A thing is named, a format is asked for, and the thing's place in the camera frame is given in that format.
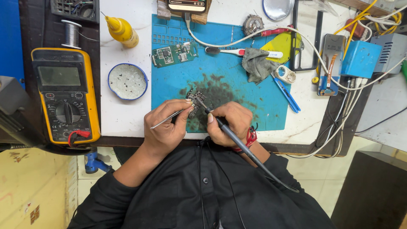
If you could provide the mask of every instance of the smartphone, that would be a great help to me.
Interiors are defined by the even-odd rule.
[[[168,8],[178,12],[197,12],[206,11],[206,0],[167,0]]]

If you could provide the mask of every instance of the desk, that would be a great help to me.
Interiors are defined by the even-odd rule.
[[[256,11],[263,16],[265,26],[288,25],[291,24],[291,16],[282,22],[271,22],[262,11],[260,1],[256,3],[249,1],[225,1],[213,0],[208,15],[209,22],[219,22],[226,24],[242,24],[246,16]],[[100,37],[98,36],[99,25],[81,22],[83,35],[100,39],[100,44],[80,37],[80,47],[86,51],[92,62],[92,72],[96,98],[98,103],[99,119],[101,121],[102,135],[98,141],[91,145],[97,146],[139,146],[143,141],[143,116],[151,109],[151,88],[146,94],[135,101],[124,101],[119,99],[107,86],[107,74],[109,70],[118,63],[132,63],[141,67],[151,78],[151,61],[148,55],[151,53],[151,14],[156,13],[156,1],[120,1],[120,5],[112,4],[107,0],[100,1],[101,11],[110,16],[122,17],[129,21],[140,37],[140,43],[133,49],[124,49],[119,42],[114,41],[107,31],[105,23],[101,23]],[[324,14],[322,35],[333,33],[340,28],[346,19],[353,17],[354,10],[349,10],[344,5],[332,4],[333,8],[340,15],[336,18],[330,14]],[[39,96],[36,82],[33,77],[30,52],[33,48],[40,46],[42,21],[38,13],[43,7],[41,0],[20,2],[20,17],[22,25],[22,42],[24,72],[26,76],[26,87],[29,95],[34,99],[36,112],[28,114],[30,120],[38,123],[42,119]],[[300,2],[298,28],[313,40],[315,34],[317,11],[304,6]],[[60,23],[61,17],[52,15],[49,6],[46,8],[46,32],[45,46],[60,47],[64,41],[63,26]],[[303,52],[303,65],[311,65],[312,50],[305,42]],[[315,76],[315,71],[298,72],[297,81],[292,85],[291,93],[301,107],[302,111],[295,114],[287,107],[287,121],[284,130],[259,132],[259,141],[271,152],[307,154],[312,152],[314,141],[318,133],[324,130],[330,120],[326,114],[328,98],[319,97],[313,91],[311,78]],[[353,132],[359,122],[361,112],[370,93],[370,88],[366,88],[355,106],[352,115],[347,121],[344,129],[344,143],[342,156],[346,155],[353,138]],[[335,96],[331,101],[331,111],[336,111],[340,107],[342,97]],[[204,134],[187,134],[182,145],[195,144],[195,140],[201,139]],[[0,133],[0,140],[3,142],[15,142],[3,132]],[[337,141],[332,140],[320,155],[331,155],[337,145]]]

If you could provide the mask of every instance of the person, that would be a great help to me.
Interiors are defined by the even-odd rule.
[[[287,171],[288,160],[255,141],[250,150],[295,193],[267,178],[218,127],[225,117],[230,129],[247,143],[252,112],[235,102],[208,114],[211,138],[179,147],[186,133],[191,100],[165,101],[144,117],[144,143],[116,171],[101,177],[78,206],[69,229],[329,229],[333,223],[317,201]],[[170,120],[150,127],[178,110]]]

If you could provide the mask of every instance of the fingernail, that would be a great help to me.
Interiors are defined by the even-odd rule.
[[[211,113],[208,114],[208,123],[213,122],[213,115]]]

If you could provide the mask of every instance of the toothbrush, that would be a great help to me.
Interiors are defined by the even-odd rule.
[[[227,50],[227,49],[218,49],[215,47],[206,47],[205,52],[209,54],[219,54],[219,53],[231,53],[235,54],[238,56],[243,56],[245,54],[245,49],[244,48],[238,48],[234,50]],[[269,55],[267,57],[271,58],[282,58],[282,52],[273,52],[273,51],[268,51]]]

